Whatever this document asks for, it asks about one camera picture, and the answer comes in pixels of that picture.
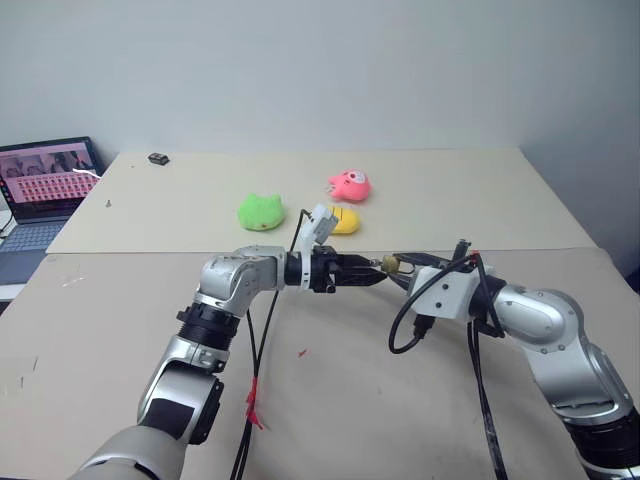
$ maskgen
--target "green plush toy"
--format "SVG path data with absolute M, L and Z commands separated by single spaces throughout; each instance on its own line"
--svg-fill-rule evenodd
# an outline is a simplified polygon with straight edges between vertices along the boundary
M 280 195 L 259 197 L 247 195 L 238 208 L 238 221 L 247 230 L 271 230 L 284 220 L 284 207 Z

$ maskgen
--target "beige table surface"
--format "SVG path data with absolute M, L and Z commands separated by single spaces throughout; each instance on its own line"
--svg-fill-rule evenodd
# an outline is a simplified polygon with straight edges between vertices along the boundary
M 43 261 L 0 317 L 0 476 L 66 478 L 135 422 L 142 390 L 177 332 L 176 312 L 191 303 L 208 256 Z M 590 338 L 608 351 L 637 402 L 638 297 L 606 253 L 581 248 L 485 258 L 511 282 L 574 296 Z M 270 295 L 259 295 L 252 308 L 259 330 Z M 254 437 L 246 479 L 493 478 L 464 326 L 439 320 L 418 348 L 394 356 L 387 335 L 403 300 L 391 282 L 333 296 L 285 291 L 260 384 L 258 411 L 267 429 Z M 524 355 L 509 341 L 481 343 L 510 478 L 586 478 Z M 222 375 L 221 410 L 207 443 L 189 449 L 184 479 L 228 478 L 250 377 L 241 322 Z
M 329 203 L 329 176 L 365 171 L 372 194 L 353 208 L 350 251 L 595 246 L 516 148 L 271 154 L 123 153 L 50 245 L 49 253 L 210 252 L 288 245 L 300 208 Z M 282 228 L 243 230 L 236 210 L 250 192 L 282 195 Z

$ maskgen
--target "white wall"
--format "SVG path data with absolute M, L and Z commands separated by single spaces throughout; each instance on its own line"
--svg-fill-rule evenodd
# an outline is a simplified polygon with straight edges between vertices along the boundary
M 636 0 L 0 0 L 0 144 L 520 145 L 638 263 Z

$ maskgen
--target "laptop screen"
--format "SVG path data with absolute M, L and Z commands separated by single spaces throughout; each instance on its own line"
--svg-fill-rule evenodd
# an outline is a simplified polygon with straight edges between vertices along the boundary
M 17 221 L 70 216 L 97 169 L 88 137 L 0 148 L 0 190 Z

